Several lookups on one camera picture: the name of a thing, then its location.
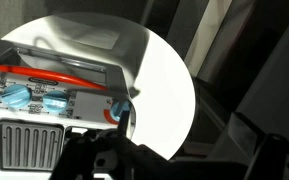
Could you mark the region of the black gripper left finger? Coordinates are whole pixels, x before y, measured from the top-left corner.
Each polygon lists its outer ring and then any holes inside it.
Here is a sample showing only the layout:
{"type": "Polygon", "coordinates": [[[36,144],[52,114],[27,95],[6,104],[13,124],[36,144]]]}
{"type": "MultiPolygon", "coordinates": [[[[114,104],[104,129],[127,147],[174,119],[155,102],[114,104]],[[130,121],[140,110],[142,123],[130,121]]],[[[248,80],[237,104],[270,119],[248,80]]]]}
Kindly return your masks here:
{"type": "Polygon", "coordinates": [[[70,139],[49,180],[93,180],[93,143],[84,137],[70,139]]]}

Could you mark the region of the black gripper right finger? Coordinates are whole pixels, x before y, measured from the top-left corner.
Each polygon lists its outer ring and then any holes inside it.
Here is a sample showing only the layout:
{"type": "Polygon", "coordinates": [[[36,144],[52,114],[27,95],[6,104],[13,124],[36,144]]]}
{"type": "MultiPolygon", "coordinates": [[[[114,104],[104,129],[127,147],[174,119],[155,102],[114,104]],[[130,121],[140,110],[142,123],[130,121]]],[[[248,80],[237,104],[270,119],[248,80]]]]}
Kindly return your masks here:
{"type": "Polygon", "coordinates": [[[289,142],[277,134],[267,135],[260,144],[244,180],[282,180],[289,142]]]}

